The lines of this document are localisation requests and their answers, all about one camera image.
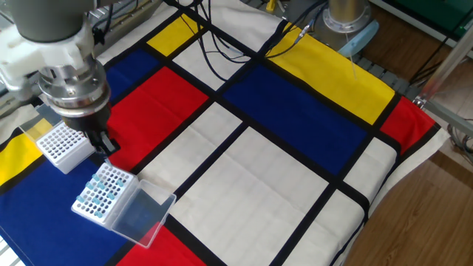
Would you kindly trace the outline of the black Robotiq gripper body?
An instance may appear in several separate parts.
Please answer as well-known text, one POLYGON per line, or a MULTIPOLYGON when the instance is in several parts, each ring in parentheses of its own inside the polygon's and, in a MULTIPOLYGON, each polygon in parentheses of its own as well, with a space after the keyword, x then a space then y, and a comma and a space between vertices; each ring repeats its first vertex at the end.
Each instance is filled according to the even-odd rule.
POLYGON ((100 134, 107 130, 107 122, 111 116, 110 106, 84 117, 62 117, 65 124, 80 132, 97 132, 100 134))

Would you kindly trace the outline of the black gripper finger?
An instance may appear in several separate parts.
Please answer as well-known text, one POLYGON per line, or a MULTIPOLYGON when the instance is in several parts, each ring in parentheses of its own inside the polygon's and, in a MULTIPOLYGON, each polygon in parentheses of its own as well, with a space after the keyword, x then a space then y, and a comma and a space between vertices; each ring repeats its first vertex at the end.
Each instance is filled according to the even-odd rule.
POLYGON ((114 154, 120 150, 118 142, 111 139, 107 131, 102 131, 100 133, 99 143, 104 154, 114 154))
POLYGON ((106 155, 105 145, 99 132, 87 132, 86 136, 98 154, 106 155))

